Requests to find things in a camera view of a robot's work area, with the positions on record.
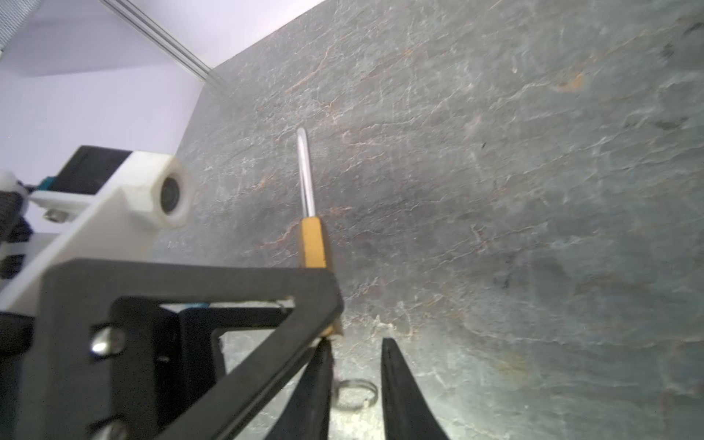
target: metal shaft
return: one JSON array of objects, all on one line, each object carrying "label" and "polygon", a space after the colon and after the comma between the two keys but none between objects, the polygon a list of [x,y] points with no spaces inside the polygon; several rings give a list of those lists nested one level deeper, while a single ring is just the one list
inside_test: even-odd
[{"label": "metal shaft", "polygon": [[310,169],[310,154],[308,153],[308,136],[306,129],[300,127],[296,131],[298,145],[298,171],[301,177],[301,200],[303,216],[315,217],[315,197],[313,195],[313,172]]}]

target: white wall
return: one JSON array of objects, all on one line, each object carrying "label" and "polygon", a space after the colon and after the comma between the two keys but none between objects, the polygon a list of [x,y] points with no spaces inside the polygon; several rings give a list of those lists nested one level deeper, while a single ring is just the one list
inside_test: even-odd
[{"label": "white wall", "polygon": [[175,153],[201,87],[97,0],[46,0],[0,58],[0,168],[36,184],[80,145]]},{"label": "white wall", "polygon": [[206,65],[215,67],[322,0],[132,0]]}]

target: black bracket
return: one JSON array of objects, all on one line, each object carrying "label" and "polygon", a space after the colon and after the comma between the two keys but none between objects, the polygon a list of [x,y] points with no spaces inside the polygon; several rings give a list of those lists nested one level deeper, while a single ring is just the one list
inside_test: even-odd
[{"label": "black bracket", "polygon": [[291,308],[259,307],[187,308],[179,312],[183,410],[225,376],[225,359],[220,352],[220,337],[225,332],[275,329],[292,312]]},{"label": "black bracket", "polygon": [[[176,373],[159,359],[184,352],[162,340],[164,334],[178,334],[179,326],[159,304],[288,298],[294,300],[294,309],[279,317],[283,319],[274,332],[164,427],[174,413],[160,406],[163,387],[155,377]],[[42,283],[15,436],[83,439],[101,425],[121,420],[130,440],[231,438],[309,360],[311,343],[343,307],[335,278],[325,269],[107,260],[74,260],[56,266]],[[274,321],[264,322],[263,327]],[[124,332],[124,349],[96,358],[90,351],[92,339],[106,326]]]}]

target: gray stone surface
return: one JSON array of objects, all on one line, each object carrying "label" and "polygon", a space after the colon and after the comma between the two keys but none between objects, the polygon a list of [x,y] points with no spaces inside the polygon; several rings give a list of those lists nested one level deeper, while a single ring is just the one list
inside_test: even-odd
[{"label": "gray stone surface", "polygon": [[[194,218],[156,256],[295,266],[303,125],[341,376],[379,383],[391,336],[452,439],[699,439],[702,23],[697,0],[327,0],[217,69],[178,153]],[[331,423],[383,438],[379,406]]]}]

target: screwdriver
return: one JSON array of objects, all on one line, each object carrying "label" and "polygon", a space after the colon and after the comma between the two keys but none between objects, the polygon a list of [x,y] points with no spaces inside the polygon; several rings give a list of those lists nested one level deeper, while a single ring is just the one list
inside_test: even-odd
[{"label": "screwdriver", "polygon": [[[303,127],[296,131],[296,145],[298,147],[298,171],[301,179],[301,201],[303,203],[303,219],[298,227],[298,258],[302,268],[328,269],[332,272],[330,240],[325,225],[315,214],[308,135]],[[342,323],[339,319],[335,320],[321,336],[329,337],[333,334],[342,334]]]}]

